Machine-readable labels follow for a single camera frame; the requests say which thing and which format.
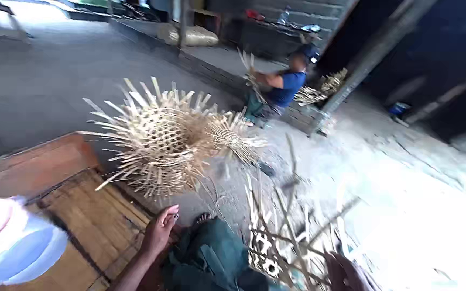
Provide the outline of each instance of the gray wall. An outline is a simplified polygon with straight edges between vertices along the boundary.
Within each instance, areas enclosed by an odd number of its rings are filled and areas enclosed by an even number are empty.
[[[253,8],[267,20],[276,20],[290,6],[289,21],[298,24],[317,24],[322,40],[315,44],[322,51],[335,35],[347,14],[359,0],[254,0]]]

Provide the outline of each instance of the bundle of bamboo strips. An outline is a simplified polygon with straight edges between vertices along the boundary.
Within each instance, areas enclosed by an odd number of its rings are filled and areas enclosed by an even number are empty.
[[[245,74],[245,78],[248,80],[247,85],[253,87],[253,91],[255,91],[258,101],[260,101],[262,104],[267,104],[267,101],[260,91],[260,86],[256,82],[256,78],[252,73],[252,71],[255,69],[255,56],[253,56],[253,54],[250,55],[248,64],[248,54],[245,51],[240,52],[239,48],[237,48],[237,50],[238,55],[240,56],[240,60],[242,61],[244,67],[248,70],[248,72]]]
[[[105,101],[120,116],[109,116],[89,99],[84,99],[95,111],[92,114],[105,120],[89,121],[111,132],[97,135],[124,150],[109,150],[116,156],[109,161],[121,160],[119,171],[103,182],[127,180],[135,191],[145,197],[182,193],[195,189],[198,178],[204,176],[204,160],[231,150],[244,163],[256,163],[254,148],[266,145],[264,140],[248,138],[243,112],[217,112],[217,104],[207,108],[210,95],[201,92],[191,102],[194,91],[185,93],[176,89],[161,93],[155,77],[152,77],[155,94],[140,83],[145,90],[142,97],[133,84],[125,79],[128,91],[122,88],[125,105],[116,106]]]
[[[344,68],[337,73],[328,76],[325,82],[321,84],[319,89],[314,89],[307,86],[301,87],[300,90],[295,94],[294,100],[300,102],[300,106],[305,106],[327,99],[328,97],[332,96],[333,93],[337,92],[343,83],[344,78],[346,78],[347,72],[348,71],[346,68]]]

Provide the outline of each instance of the foot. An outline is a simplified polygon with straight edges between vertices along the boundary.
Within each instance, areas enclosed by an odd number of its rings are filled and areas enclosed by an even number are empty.
[[[205,222],[205,221],[208,221],[208,220],[210,220],[210,219],[212,219],[211,213],[205,212],[205,213],[201,214],[201,215],[197,218],[197,221],[195,221],[195,224],[201,224],[201,223],[203,223],[203,222]]]

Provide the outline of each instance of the cap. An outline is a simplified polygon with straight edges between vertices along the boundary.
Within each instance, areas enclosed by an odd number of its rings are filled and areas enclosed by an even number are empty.
[[[320,50],[313,44],[307,43],[299,47],[294,53],[301,53],[307,58],[307,62],[316,63],[320,56]]]

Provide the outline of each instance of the blue shirt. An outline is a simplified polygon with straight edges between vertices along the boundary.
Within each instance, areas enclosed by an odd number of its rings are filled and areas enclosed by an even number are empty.
[[[268,101],[280,107],[287,107],[294,95],[305,84],[304,72],[285,72],[282,74],[283,89],[273,88],[267,93]]]

